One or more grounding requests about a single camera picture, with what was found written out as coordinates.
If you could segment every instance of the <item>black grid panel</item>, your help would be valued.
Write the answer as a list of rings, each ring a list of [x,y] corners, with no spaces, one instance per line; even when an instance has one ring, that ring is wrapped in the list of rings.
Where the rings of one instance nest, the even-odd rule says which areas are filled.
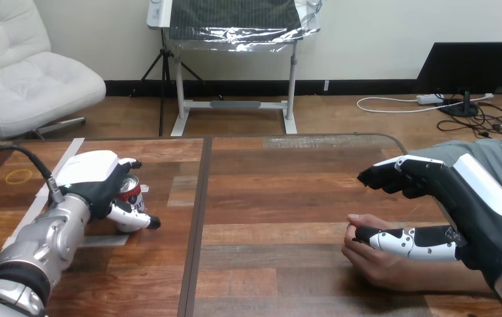
[[[301,29],[294,0],[173,0],[173,40],[271,42]]]

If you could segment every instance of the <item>robotic arm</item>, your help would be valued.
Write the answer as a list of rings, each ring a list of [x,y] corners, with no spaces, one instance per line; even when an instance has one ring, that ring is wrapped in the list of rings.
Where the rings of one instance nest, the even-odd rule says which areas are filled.
[[[461,260],[482,272],[502,299],[502,187],[470,155],[448,167],[439,160],[405,155],[380,162],[358,179],[388,194],[432,195],[450,226],[380,230],[359,227],[356,241],[419,260]]]
[[[56,180],[47,178],[49,210],[0,253],[0,316],[45,316],[50,294],[90,221],[108,217],[139,229],[160,227],[157,217],[115,198],[126,174],[141,165],[133,158],[119,160],[111,151],[95,151],[70,158]]]

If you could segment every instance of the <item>tripod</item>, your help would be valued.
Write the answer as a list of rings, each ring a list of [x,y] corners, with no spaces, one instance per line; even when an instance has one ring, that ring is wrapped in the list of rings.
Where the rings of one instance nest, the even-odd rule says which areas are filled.
[[[160,58],[163,57],[162,59],[162,88],[161,88],[161,96],[160,96],[160,136],[163,135],[163,116],[164,116],[164,102],[165,102],[165,95],[166,95],[166,89],[171,89],[172,84],[171,84],[171,78],[169,75],[169,58],[170,57],[175,57],[175,55],[167,48],[166,41],[164,39],[164,30],[160,29],[161,36],[162,36],[162,48],[160,49],[160,54],[158,57],[156,57],[156,60],[152,63],[150,68],[146,71],[146,74],[142,77],[140,80],[141,84],[143,84],[146,81],[146,77],[148,77],[148,74],[152,71],[154,66],[158,63]],[[193,75],[199,82],[203,83],[202,78],[200,78],[197,73],[195,73],[192,69],[190,69],[185,63],[181,62],[181,66],[186,69],[191,75]],[[134,88],[130,94],[130,97],[135,96],[136,93],[136,88]]]

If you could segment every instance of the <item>black monitor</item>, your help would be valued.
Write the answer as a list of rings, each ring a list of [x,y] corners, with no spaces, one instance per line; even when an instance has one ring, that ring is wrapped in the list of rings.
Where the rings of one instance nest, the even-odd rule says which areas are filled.
[[[471,94],[502,93],[502,42],[434,43],[416,84],[416,93],[461,94],[458,106],[440,111],[452,116],[478,113]]]

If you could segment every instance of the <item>white chair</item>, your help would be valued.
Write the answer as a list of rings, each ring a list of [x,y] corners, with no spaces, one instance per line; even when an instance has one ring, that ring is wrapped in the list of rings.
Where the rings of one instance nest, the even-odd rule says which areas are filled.
[[[0,139],[84,122],[77,118],[42,127],[105,97],[101,77],[50,50],[33,0],[0,0]]]

